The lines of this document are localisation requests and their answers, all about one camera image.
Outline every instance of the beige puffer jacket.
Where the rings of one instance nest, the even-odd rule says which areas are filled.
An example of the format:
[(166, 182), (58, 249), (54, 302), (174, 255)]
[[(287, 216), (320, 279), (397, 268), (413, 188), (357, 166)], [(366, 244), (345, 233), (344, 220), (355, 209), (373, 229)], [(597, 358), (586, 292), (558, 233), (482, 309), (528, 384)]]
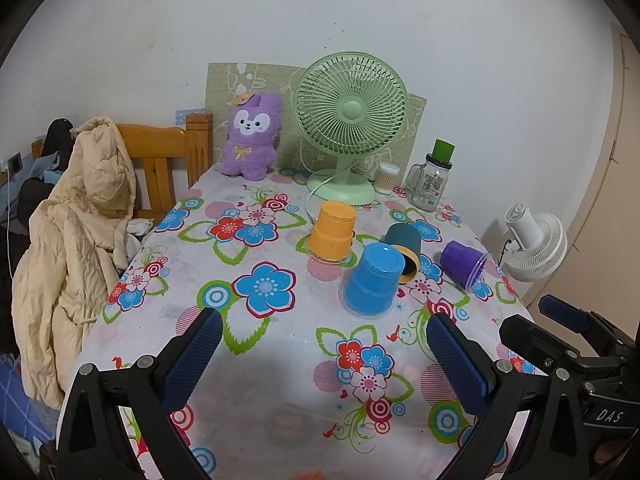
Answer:
[(29, 221), (31, 246), (14, 276), (15, 338), (28, 396), (60, 408), (61, 386), (91, 320), (128, 266), (125, 234), (133, 214), (133, 164), (116, 125), (80, 128), (68, 170)]

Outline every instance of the green desk fan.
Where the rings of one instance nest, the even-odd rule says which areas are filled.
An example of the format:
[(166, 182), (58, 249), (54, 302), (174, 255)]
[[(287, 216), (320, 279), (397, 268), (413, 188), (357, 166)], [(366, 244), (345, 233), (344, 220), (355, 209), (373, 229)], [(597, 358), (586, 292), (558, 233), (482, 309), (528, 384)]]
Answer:
[(313, 173), (307, 187), (326, 200), (351, 205), (373, 202), (373, 186), (350, 169), (354, 159), (371, 155), (404, 134), (407, 103), (398, 74), (376, 57), (339, 52), (316, 61), (302, 75), (293, 107), (305, 139), (337, 156), (338, 163), (335, 170)]

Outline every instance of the table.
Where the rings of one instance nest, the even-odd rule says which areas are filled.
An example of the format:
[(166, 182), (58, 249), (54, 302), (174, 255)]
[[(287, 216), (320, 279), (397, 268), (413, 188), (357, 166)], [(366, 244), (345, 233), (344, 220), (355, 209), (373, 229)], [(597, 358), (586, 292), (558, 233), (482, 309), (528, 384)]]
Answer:
[[(482, 244), (451, 204), (421, 212), (399, 188), (356, 208), (346, 261), (309, 255), (305, 181), (295, 170), (261, 182), (207, 171), (145, 240), (77, 365), (130, 366), (158, 354), (200, 309), (216, 308), (223, 341), (188, 405), (172, 415), (213, 478), (284, 480), (309, 469), (328, 480), (437, 478), (474, 420), (427, 345), (429, 316), (445, 312), (493, 359), (530, 373), (498, 336), (505, 317), (529, 316), (492, 260), (471, 293), (455, 287), (438, 266), (440, 251), (450, 240)], [(313, 214), (320, 203), (312, 198)], [(388, 316), (358, 318), (340, 304), (338, 286), (394, 222), (420, 231), (420, 272), (398, 286)], [(367, 376), (373, 390), (362, 386)], [(160, 478), (130, 410), (123, 416), (147, 477)], [(494, 470), (505, 467), (523, 423)]]

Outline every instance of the orange cup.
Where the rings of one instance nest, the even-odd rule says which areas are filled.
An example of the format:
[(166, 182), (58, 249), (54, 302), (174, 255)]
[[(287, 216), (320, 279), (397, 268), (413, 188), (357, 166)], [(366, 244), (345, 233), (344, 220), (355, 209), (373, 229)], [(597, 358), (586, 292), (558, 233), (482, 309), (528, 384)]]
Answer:
[(309, 251), (329, 262), (344, 260), (351, 253), (355, 221), (352, 206), (337, 200), (324, 202), (307, 243)]

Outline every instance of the white fan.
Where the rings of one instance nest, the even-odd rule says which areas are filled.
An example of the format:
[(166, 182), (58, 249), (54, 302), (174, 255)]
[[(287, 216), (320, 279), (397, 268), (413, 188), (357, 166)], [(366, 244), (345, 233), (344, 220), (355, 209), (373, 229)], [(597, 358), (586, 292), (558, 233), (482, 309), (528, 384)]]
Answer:
[(566, 254), (567, 240), (557, 217), (548, 213), (532, 214), (524, 204), (516, 204), (504, 219), (520, 246), (504, 262), (514, 279), (535, 282), (560, 266)]

